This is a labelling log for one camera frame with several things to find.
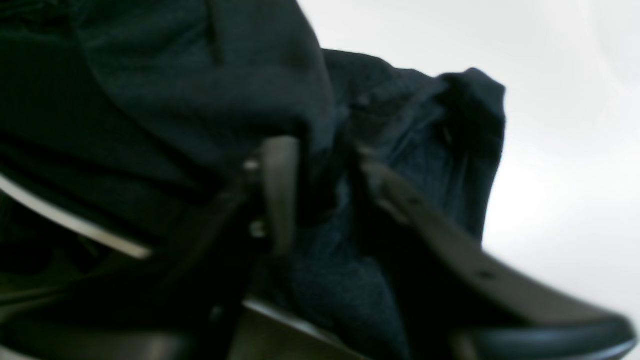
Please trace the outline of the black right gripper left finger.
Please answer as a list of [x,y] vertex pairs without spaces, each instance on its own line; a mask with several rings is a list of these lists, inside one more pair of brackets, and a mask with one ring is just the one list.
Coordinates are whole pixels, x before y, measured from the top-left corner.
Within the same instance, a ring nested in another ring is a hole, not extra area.
[[300,142],[266,139],[242,172],[188,212],[163,247],[96,224],[1,175],[10,198],[135,263],[4,296],[3,360],[224,360],[257,260],[286,256],[297,227]]

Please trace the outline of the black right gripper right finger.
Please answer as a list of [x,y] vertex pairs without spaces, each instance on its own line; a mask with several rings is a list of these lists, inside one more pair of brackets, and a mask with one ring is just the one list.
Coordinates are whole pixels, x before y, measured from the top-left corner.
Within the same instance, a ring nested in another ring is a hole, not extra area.
[[416,360],[621,360],[637,346],[625,316],[492,257],[370,150],[350,160],[350,182]]

